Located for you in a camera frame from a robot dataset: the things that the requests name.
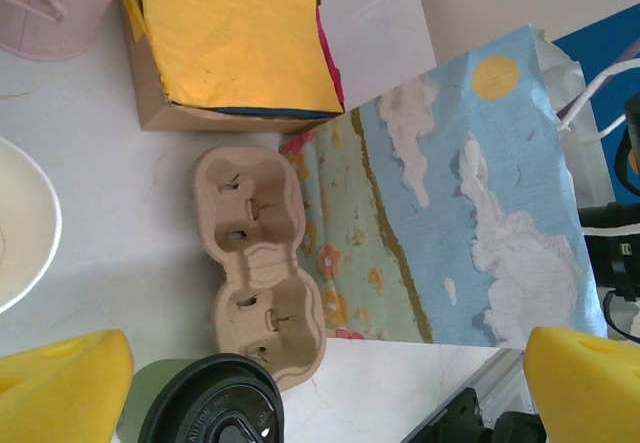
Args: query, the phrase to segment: pink bucket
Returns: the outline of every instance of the pink bucket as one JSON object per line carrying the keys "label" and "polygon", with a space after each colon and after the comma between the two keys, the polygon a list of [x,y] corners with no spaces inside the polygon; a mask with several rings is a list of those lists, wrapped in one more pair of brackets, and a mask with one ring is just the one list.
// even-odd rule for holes
{"label": "pink bucket", "polygon": [[63,60],[95,41],[112,0],[0,0],[0,47],[36,60]]}

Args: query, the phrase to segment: black object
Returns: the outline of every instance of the black object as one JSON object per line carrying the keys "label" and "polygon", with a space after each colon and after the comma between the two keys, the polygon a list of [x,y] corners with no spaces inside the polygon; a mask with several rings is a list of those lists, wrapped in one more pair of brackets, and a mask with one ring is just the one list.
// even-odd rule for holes
{"label": "black object", "polygon": [[636,196],[640,196],[640,189],[629,181],[627,173],[627,161],[633,151],[636,162],[640,164],[640,93],[634,95],[624,105],[627,129],[622,136],[616,156],[613,161],[613,171],[622,186]]}
{"label": "black object", "polygon": [[[599,208],[578,210],[583,228],[620,228],[640,223],[640,204],[624,206],[609,203]],[[607,324],[635,343],[640,338],[621,330],[611,318],[611,300],[620,296],[626,301],[640,298],[640,233],[614,236],[585,235],[596,285],[611,288],[602,309]]]}
{"label": "black object", "polygon": [[478,397],[465,388],[435,418],[417,427],[404,443],[544,443],[547,432],[538,415],[509,411],[485,428]]}
{"label": "black object", "polygon": [[139,443],[282,443],[284,409],[264,368],[218,354],[178,373],[154,400]]}

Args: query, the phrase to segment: white bowl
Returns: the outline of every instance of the white bowl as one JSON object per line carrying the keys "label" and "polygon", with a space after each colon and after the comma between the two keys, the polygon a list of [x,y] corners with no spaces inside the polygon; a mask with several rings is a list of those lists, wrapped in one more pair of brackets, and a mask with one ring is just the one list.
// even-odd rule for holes
{"label": "white bowl", "polygon": [[42,278],[60,242],[62,217],[44,171],[0,138],[0,313]]}

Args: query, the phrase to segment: cardboard cup holder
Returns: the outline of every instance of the cardboard cup holder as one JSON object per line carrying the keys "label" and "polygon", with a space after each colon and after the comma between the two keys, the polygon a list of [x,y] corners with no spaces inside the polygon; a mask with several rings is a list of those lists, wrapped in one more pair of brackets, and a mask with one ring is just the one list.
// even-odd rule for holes
{"label": "cardboard cup holder", "polygon": [[206,252],[224,266],[212,322],[221,352],[248,356],[281,390],[318,368],[326,336],[320,292],[298,266],[305,216],[289,162],[262,147],[220,147],[195,163],[193,191]]}

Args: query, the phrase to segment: black cup lid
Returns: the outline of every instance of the black cup lid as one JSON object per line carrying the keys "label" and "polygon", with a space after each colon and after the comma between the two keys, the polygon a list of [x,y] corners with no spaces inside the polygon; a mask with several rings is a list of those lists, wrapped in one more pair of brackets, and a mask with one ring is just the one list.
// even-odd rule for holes
{"label": "black cup lid", "polygon": [[167,383],[142,424],[139,443],[281,443],[284,409],[267,371],[222,353]]}

